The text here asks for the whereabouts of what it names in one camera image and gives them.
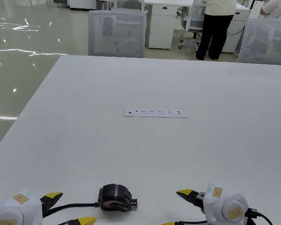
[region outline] power strip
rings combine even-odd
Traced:
[[[161,118],[188,118],[188,114],[181,110],[172,109],[124,109],[126,117],[161,117]]]

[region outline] black cable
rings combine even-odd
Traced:
[[[207,223],[207,220],[204,220],[204,221],[196,221],[196,222],[179,221],[179,224],[180,224],[180,225],[183,225],[183,224],[204,224],[204,223]]]
[[[68,205],[62,205],[53,209],[48,210],[46,214],[43,215],[43,218],[56,213],[60,210],[66,209],[66,208],[74,208],[74,207],[99,207],[98,203],[73,203]]]
[[[265,219],[270,225],[273,225],[273,223],[270,221],[270,219],[267,218],[265,215],[259,213],[258,216],[259,216],[259,217],[262,217],[263,219]]]

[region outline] white shirt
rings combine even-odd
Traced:
[[[262,7],[266,18],[278,18],[281,14],[281,0],[270,0]]]
[[[207,15],[234,15],[237,0],[207,0]]]

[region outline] drawer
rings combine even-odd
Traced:
[[[177,6],[153,5],[152,15],[171,15],[177,16]]]
[[[249,10],[236,10],[232,20],[246,21],[249,14],[250,14]]]

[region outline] person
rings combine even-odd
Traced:
[[[281,14],[281,0],[270,0],[266,2],[260,10],[260,14],[265,18],[278,18]]]
[[[236,3],[237,0],[207,0],[202,39],[194,55],[195,59],[204,60],[208,47],[209,57],[212,60],[219,59],[227,39],[228,27],[236,11]]]

